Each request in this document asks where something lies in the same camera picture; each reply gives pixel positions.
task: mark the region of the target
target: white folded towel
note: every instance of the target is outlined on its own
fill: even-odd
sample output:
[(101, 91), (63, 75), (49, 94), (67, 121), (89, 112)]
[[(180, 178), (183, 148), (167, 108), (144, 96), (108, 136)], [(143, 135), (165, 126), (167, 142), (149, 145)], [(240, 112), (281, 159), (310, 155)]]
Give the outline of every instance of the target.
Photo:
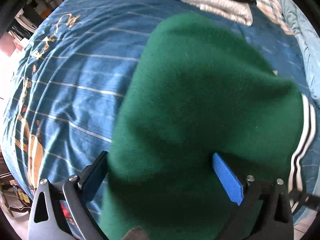
[(252, 24), (252, 14), (247, 3), (233, 0), (181, 0), (194, 5), (202, 11), (214, 13), (228, 20), (241, 23), (246, 26)]

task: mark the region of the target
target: metal bolt head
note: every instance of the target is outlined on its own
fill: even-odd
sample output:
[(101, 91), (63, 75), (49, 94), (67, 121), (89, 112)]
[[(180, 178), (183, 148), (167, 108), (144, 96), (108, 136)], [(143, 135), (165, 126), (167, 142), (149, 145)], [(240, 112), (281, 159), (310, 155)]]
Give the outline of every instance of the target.
[(48, 182), (47, 179), (41, 179), (41, 180), (40, 180), (40, 184), (41, 184), (41, 185), (44, 185), (44, 184), (46, 184), (47, 182)]
[(278, 183), (279, 185), (283, 185), (283, 180), (282, 180), (282, 179), (277, 179), (277, 183)]
[(247, 176), (247, 181), (253, 182), (254, 181), (254, 176), (248, 175)]
[(69, 180), (70, 181), (76, 181), (78, 179), (78, 176), (77, 175), (71, 175), (70, 177), (69, 177)]

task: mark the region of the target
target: blue gripper pad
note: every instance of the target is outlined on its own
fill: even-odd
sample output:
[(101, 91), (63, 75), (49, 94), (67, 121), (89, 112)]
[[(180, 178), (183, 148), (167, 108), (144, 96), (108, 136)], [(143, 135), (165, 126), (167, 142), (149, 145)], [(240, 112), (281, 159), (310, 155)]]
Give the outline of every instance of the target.
[(212, 168), (217, 174), (223, 188), (227, 192), (229, 199), (240, 205), (244, 198), (243, 186), (217, 153), (212, 155)]

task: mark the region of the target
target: green knit fabric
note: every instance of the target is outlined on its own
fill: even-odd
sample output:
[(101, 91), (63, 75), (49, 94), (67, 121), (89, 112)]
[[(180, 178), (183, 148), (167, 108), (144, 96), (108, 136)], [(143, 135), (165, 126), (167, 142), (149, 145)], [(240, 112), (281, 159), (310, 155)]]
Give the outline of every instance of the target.
[(298, 89), (245, 40), (195, 13), (163, 21), (117, 117), (101, 229), (110, 240), (135, 226), (151, 240), (214, 239), (237, 205), (212, 154), (287, 183), (302, 125)]

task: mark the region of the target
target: blue striped duvet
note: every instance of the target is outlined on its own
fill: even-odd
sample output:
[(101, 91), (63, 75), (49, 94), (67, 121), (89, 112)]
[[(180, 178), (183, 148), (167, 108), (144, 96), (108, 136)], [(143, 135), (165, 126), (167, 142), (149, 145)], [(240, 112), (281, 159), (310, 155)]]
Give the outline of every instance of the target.
[[(163, 19), (190, 10), (244, 37), (279, 76), (294, 80), (311, 99), (295, 37), (256, 7), (251, 7), (253, 25), (246, 27), (178, 0), (66, 0), (25, 48), (1, 119), (4, 158), (30, 196), (39, 178), (65, 180), (109, 149), (117, 112), (150, 33)], [(302, 161), (311, 193), (319, 152), (317, 134)], [(102, 188), (88, 205), (95, 220), (101, 201)]]

